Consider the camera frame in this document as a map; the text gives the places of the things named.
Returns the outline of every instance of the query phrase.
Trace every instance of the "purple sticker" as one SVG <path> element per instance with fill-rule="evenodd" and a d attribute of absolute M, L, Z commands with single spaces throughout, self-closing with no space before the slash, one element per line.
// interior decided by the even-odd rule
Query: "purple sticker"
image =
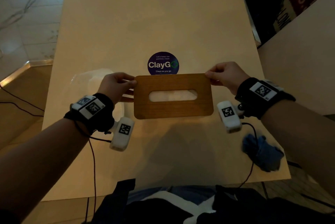
<path fill-rule="evenodd" d="M 179 62 L 169 52 L 157 52 L 148 61 L 148 71 L 151 75 L 177 74 Z"/>

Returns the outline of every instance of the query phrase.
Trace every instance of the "black wristband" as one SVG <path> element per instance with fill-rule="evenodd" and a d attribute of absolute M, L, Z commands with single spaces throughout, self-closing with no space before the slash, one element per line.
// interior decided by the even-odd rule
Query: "black wristband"
<path fill-rule="evenodd" d="M 70 109 L 64 116 L 66 119 L 82 122 L 88 129 L 90 135 L 92 135 L 95 130 L 100 132 L 108 131 L 114 125 L 114 104 L 111 99 L 102 93 L 96 93 L 93 94 L 93 96 L 105 105 L 96 115 L 90 119 L 86 119 L 80 112 Z"/>
<path fill-rule="evenodd" d="M 254 77 L 241 83 L 235 99 L 242 103 L 246 117 L 255 116 L 259 120 L 278 101 L 283 99 L 295 101 L 292 95 Z"/>

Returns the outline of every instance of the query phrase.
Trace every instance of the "oval slot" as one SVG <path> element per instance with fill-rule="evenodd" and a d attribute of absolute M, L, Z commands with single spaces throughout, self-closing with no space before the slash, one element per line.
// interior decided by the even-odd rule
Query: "oval slot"
<path fill-rule="evenodd" d="M 151 102 L 195 100 L 197 97 L 196 90 L 152 91 L 149 93 Z"/>

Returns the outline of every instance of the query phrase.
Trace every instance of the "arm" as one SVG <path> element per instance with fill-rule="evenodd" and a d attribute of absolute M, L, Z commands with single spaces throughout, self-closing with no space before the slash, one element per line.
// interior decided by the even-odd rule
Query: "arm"
<path fill-rule="evenodd" d="M 219 63 L 206 72 L 212 85 L 236 95 L 249 76 L 235 63 Z M 261 121 L 303 168 L 335 197 L 335 122 L 299 104 L 282 100 L 270 107 Z"/>
<path fill-rule="evenodd" d="M 133 79 L 125 73 L 107 75 L 98 92 L 107 95 L 114 104 L 131 102 L 132 98 L 122 95 L 133 95 L 130 90 L 136 85 Z M 77 123 L 88 135 L 85 125 Z M 78 131 L 74 121 L 63 118 L 0 158 L 0 209 L 10 211 L 23 221 L 87 141 L 88 137 Z"/>

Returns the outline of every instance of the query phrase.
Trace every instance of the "crumpled blue cloth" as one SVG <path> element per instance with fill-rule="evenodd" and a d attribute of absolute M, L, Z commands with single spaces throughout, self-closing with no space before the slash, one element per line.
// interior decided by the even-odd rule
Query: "crumpled blue cloth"
<path fill-rule="evenodd" d="M 263 171 L 277 171 L 284 153 L 275 146 L 267 143 L 265 136 L 257 139 L 252 134 L 243 138 L 242 151 Z"/>

